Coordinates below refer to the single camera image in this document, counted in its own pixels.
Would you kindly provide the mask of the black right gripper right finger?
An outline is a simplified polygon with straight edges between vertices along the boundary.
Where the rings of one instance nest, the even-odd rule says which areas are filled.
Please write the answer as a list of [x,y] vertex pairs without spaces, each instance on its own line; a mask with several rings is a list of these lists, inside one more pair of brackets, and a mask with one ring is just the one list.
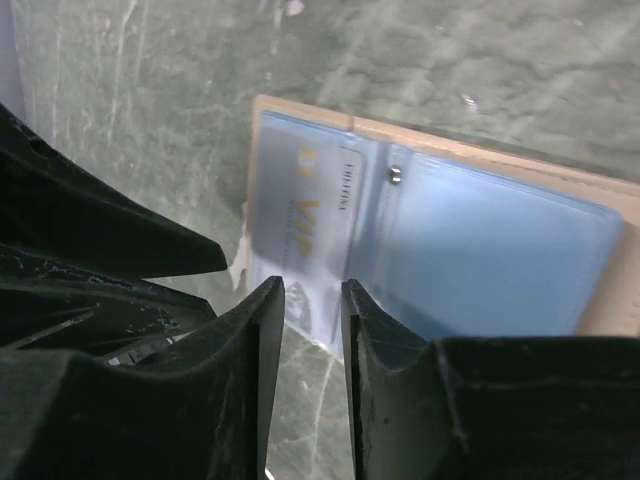
[[426,341],[354,280],[341,288],[359,479],[635,479],[639,342]]

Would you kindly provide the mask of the beige leather card holder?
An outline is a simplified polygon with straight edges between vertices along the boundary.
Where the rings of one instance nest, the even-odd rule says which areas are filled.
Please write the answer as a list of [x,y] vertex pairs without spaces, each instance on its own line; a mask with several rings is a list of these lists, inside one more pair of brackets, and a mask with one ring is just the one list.
[[267,95],[252,115],[250,286],[260,132],[279,119],[363,140],[341,283],[416,334],[638,334],[637,184]]

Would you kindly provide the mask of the silver Chlitina VIP card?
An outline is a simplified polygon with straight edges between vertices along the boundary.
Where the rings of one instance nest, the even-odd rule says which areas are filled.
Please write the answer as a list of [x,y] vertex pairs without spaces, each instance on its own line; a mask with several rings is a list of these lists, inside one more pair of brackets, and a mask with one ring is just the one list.
[[339,355],[344,277],[366,171],[350,133],[270,120],[260,132],[252,201],[250,279],[283,279],[285,320]]

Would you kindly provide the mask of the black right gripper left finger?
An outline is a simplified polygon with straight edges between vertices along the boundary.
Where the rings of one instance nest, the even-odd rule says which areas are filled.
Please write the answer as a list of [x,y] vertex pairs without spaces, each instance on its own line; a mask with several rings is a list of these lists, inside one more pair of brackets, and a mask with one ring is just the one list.
[[284,325],[272,276],[129,367],[69,350],[1,356],[5,479],[261,479]]

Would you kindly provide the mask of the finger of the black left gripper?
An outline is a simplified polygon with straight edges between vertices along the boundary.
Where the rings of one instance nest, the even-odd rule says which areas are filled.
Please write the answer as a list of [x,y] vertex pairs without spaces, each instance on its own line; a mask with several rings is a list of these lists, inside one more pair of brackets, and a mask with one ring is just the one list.
[[199,297],[1,246],[1,347],[71,349],[105,357],[216,317]]
[[221,246],[122,195],[1,110],[1,241],[129,278],[224,271]]

